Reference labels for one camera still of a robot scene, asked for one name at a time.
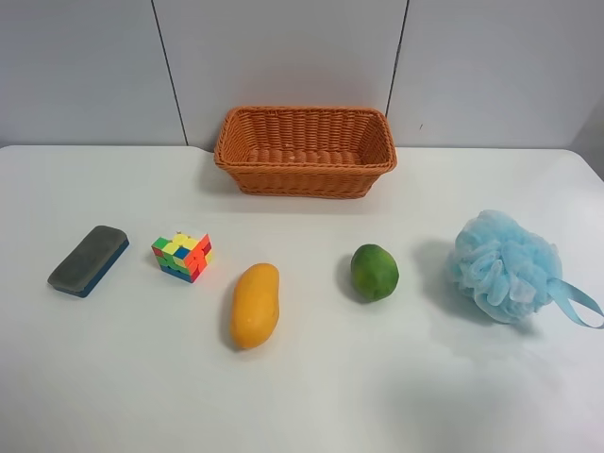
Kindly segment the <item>multicolour puzzle cube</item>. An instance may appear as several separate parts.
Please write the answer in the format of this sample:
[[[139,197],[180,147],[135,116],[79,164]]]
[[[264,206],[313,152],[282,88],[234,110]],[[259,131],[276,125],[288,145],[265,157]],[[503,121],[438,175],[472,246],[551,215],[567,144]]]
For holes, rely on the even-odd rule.
[[[158,237],[151,250],[162,272],[194,283],[213,258],[210,236],[201,238],[177,232],[171,239]]]

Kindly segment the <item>grey blue board eraser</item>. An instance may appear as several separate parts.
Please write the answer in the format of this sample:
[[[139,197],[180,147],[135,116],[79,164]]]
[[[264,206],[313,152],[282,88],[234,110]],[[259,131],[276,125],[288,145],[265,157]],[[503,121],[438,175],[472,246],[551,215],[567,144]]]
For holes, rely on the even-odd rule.
[[[55,290],[86,297],[129,246],[128,237],[112,226],[95,226],[47,279]]]

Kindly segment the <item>green lemon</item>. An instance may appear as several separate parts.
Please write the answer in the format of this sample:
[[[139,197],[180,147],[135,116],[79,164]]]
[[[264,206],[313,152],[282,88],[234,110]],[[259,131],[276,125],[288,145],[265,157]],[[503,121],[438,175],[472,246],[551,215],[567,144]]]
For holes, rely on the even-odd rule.
[[[396,289],[399,271],[393,256],[377,244],[364,244],[352,256],[353,288],[367,302],[390,296]]]

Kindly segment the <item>light blue bath sponge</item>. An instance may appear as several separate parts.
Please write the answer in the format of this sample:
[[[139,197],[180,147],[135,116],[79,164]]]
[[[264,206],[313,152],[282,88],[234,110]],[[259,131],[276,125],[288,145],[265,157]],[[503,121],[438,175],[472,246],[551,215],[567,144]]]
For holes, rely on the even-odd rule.
[[[458,291],[493,320],[515,324],[554,302],[587,327],[575,303],[602,315],[594,299],[562,279],[555,245],[521,227],[508,214],[484,210],[455,239],[445,269]]]

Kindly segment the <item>orange woven basket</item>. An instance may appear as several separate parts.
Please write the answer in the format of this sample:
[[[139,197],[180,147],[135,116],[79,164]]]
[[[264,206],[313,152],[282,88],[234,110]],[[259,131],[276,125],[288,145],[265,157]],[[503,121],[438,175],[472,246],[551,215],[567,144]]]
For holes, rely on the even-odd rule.
[[[214,162],[243,193],[355,199],[397,157],[376,109],[245,106],[226,115]]]

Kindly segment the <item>yellow mango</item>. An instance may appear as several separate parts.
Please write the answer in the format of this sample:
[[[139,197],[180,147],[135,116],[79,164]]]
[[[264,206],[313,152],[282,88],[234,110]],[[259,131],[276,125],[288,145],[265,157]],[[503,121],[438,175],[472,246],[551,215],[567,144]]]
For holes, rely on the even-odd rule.
[[[230,335],[239,349],[265,343],[279,318],[279,271],[270,263],[249,267],[237,280],[233,292]]]

